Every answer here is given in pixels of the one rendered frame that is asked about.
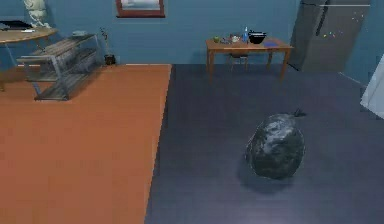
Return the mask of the dark chair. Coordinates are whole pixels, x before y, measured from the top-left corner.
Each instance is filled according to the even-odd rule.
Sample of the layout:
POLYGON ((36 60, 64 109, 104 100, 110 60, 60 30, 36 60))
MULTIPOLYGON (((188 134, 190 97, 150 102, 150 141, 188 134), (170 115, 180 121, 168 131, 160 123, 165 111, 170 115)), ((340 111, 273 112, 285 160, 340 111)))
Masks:
POLYGON ((245 70, 248 70, 248 55, 247 54, 233 54, 231 53, 228 57, 230 63, 230 70, 234 70, 235 61, 238 61, 239 64, 243 64, 245 70))

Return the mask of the brown wooden table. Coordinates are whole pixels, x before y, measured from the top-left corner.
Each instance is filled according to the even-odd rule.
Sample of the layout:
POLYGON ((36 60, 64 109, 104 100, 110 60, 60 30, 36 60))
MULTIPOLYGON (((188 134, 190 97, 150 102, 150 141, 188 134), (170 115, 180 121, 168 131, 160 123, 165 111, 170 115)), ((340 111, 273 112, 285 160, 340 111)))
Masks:
POLYGON ((243 43, 243 42, 237 42, 233 44, 224 44, 220 42, 215 43, 213 39, 208 39, 205 41, 205 43, 206 43, 206 71, 209 74, 210 78, 213 77, 216 54, 267 53, 268 54, 267 67, 270 67, 271 61, 273 59, 273 54, 283 53, 284 58, 282 61, 282 66, 280 71, 280 79, 283 79, 288 66, 288 61, 291 55, 291 51, 293 49, 293 47, 290 46, 289 44, 274 37, 266 37, 261 44, 252 44, 252 43, 243 43), (266 41, 274 41, 279 46, 264 47, 263 43, 266 41))

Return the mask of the black garbage bag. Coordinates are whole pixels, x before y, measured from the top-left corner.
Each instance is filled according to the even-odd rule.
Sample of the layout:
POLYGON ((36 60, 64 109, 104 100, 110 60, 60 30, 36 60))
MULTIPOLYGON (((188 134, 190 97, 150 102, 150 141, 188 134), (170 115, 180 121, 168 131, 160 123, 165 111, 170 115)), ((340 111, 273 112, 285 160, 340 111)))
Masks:
POLYGON ((245 160, 256 175, 283 180, 297 172, 306 146, 296 119, 304 116, 297 108, 293 113, 272 114, 257 126, 245 150, 245 160))

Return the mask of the black pot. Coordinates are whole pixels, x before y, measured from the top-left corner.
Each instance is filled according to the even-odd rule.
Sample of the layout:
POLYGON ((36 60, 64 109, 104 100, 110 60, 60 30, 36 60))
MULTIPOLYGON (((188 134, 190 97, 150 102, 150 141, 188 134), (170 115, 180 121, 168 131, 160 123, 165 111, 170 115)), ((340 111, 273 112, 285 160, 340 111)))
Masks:
POLYGON ((248 32, 248 39, 249 39, 249 42, 252 44, 262 43, 266 36, 267 34, 265 32, 256 32, 256 31, 248 32))

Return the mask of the black potted plant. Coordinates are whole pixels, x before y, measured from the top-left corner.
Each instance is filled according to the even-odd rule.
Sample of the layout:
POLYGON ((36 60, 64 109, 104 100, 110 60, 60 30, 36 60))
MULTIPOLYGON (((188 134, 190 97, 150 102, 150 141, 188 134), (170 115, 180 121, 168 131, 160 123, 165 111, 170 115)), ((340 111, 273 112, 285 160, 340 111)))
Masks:
POLYGON ((115 55, 111 53, 109 42, 108 42, 108 33, 105 28, 100 28, 100 32, 102 37, 105 41, 105 51, 106 54, 104 55, 105 64, 106 65, 115 65, 116 64, 116 58, 115 55))

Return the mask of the red framed picture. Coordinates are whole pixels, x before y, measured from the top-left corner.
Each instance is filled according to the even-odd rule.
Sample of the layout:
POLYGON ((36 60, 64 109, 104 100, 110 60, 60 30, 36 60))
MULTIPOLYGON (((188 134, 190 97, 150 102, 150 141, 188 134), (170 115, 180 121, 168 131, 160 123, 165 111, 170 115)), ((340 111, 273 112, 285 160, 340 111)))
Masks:
POLYGON ((115 0, 117 18, 164 18, 164 0, 115 0))

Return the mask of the grey metal shelf rack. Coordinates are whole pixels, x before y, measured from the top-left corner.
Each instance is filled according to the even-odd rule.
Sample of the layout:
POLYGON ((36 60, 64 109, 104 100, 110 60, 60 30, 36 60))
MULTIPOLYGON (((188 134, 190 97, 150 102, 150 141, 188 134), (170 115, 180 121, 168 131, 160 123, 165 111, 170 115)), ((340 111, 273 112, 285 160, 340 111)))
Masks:
POLYGON ((96 34, 64 38, 17 61, 24 66, 36 101, 69 100, 76 88, 102 65, 96 34))

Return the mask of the grey fridge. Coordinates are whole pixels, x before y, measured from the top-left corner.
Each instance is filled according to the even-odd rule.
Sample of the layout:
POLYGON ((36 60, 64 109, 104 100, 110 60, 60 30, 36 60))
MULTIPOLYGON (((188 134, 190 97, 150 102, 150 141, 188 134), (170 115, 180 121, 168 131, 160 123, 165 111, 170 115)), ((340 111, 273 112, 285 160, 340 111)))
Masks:
POLYGON ((301 0, 290 45, 289 64, 302 72, 341 72, 369 12, 371 0, 301 0), (328 6, 320 35, 316 28, 328 6))

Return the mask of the round wooden table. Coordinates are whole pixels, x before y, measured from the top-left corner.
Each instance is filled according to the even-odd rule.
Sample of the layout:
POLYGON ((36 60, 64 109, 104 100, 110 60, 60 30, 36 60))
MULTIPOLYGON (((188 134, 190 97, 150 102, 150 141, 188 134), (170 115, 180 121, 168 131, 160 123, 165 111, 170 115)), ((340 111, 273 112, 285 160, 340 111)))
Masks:
POLYGON ((46 27, 36 27, 27 30, 0 30, 0 45, 5 46, 13 65, 16 66, 17 63, 9 48, 9 44, 34 40, 36 45, 39 46, 38 39, 49 40, 49 37, 57 32, 58 30, 55 28, 46 27))

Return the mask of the white statue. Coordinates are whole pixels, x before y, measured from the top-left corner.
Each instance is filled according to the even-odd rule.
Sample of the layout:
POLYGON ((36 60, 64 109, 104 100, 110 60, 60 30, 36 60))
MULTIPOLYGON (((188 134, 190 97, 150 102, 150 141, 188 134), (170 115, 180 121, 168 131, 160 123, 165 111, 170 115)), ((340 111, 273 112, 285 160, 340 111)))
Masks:
POLYGON ((32 20, 32 27, 51 28, 45 21, 47 17, 45 0, 23 0, 23 3, 32 20))

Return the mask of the black laptop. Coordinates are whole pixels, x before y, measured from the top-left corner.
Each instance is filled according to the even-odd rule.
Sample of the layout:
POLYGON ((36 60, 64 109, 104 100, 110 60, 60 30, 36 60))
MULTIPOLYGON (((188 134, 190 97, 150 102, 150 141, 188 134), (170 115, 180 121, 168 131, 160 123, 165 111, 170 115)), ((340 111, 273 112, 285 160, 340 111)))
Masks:
POLYGON ((32 28, 31 24, 28 24, 20 20, 8 20, 8 21, 3 20, 3 21, 0 21, 0 24, 2 25, 1 27, 2 31, 27 30, 32 28))

